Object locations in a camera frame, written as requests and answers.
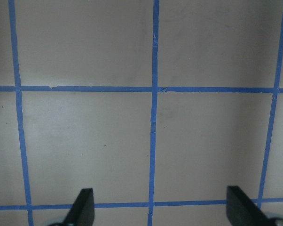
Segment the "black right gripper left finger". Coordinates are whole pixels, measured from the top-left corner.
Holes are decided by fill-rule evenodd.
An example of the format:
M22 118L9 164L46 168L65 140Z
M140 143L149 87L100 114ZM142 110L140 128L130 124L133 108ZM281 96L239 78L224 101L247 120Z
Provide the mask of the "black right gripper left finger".
M70 211L62 222L63 226L92 226L95 219L94 193L92 188L80 191Z

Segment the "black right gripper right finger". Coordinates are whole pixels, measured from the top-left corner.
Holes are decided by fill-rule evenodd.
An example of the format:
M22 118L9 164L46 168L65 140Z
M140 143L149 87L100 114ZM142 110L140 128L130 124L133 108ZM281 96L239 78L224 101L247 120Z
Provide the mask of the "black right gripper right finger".
M226 216L232 226L268 226L266 215L239 186L227 186Z

